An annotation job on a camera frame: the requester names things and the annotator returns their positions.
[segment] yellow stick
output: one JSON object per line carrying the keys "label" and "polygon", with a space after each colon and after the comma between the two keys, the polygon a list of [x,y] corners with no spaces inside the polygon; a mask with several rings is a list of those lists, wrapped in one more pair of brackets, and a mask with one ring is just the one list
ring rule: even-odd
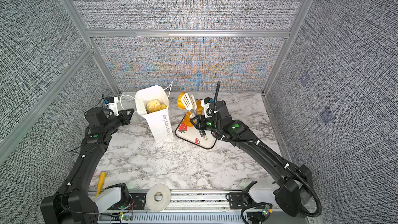
{"label": "yellow stick", "polygon": [[99,176],[98,187],[97,187],[97,195],[99,195],[101,193],[103,181],[105,180],[105,175],[106,175],[106,172],[101,172],[101,174]]}

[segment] tape roll hole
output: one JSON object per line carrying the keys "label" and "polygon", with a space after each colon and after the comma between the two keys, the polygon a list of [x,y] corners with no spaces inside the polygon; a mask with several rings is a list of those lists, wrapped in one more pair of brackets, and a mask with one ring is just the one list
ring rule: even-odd
{"label": "tape roll hole", "polygon": [[154,198],[155,198],[155,201],[160,202],[162,200],[162,198],[163,198],[163,194],[161,192],[157,192],[155,194]]}

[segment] bread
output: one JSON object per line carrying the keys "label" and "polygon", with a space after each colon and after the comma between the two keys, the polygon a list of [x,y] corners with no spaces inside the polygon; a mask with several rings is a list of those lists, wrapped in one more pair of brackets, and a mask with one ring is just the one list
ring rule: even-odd
{"label": "bread", "polygon": [[161,108],[161,104],[158,99],[154,99],[147,103],[147,110],[149,113],[159,111]]}

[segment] white rope handle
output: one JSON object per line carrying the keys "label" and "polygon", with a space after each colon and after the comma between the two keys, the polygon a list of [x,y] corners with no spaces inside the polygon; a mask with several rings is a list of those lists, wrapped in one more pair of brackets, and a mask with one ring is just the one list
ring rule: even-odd
{"label": "white rope handle", "polygon": [[140,103],[143,104],[143,102],[137,100],[136,98],[132,97],[131,95],[123,94],[122,96],[120,96],[120,100],[119,100],[119,101],[120,101],[120,106],[122,107],[123,110],[124,110],[124,107],[123,107],[123,104],[122,104],[122,97],[123,97],[123,96],[129,96],[129,97],[133,98],[135,101],[138,101],[138,102],[140,102]]}
{"label": "white rope handle", "polygon": [[172,81],[172,82],[170,83],[170,85],[167,87],[167,88],[170,88],[170,90],[169,90],[169,95],[167,95],[167,97],[170,96],[170,92],[172,91],[172,85],[173,85],[173,81]]}

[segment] black flexible conduit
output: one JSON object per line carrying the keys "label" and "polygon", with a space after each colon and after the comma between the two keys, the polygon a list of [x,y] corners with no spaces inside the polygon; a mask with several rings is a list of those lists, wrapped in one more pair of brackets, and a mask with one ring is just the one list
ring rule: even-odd
{"label": "black flexible conduit", "polygon": [[[220,84],[221,82],[218,81],[217,82],[217,88],[216,88],[216,93],[214,95],[214,113],[217,113],[217,97],[218,97],[218,92],[220,90]],[[225,141],[225,142],[229,142],[229,143],[237,143],[237,142],[247,142],[247,143],[254,143],[257,144],[256,141],[253,140],[246,140],[246,139],[236,139],[236,140],[232,140],[232,139],[226,139],[226,138],[222,138],[220,136],[218,136],[217,133],[217,114],[215,114],[214,116],[214,134],[215,137],[219,140]],[[286,163],[284,163],[277,155],[276,153],[269,147],[263,145],[261,142],[258,143],[258,145],[260,145],[262,148],[266,149],[266,151],[268,151],[281,165],[283,165],[284,167],[286,167]],[[316,194],[315,190],[313,190],[313,188],[308,185],[307,181],[305,181],[299,174],[297,174],[295,171],[293,171],[290,167],[286,167],[287,171],[289,171],[290,173],[292,173],[295,176],[295,179],[299,182],[301,182],[303,184],[303,186],[309,191],[309,193],[314,197],[314,201],[316,203],[316,211],[313,213],[310,213],[308,211],[306,211],[304,208],[300,209],[300,212],[305,214],[308,217],[318,217],[320,216],[321,212],[322,212],[322,205],[321,205],[321,201],[319,200],[318,195]]]}

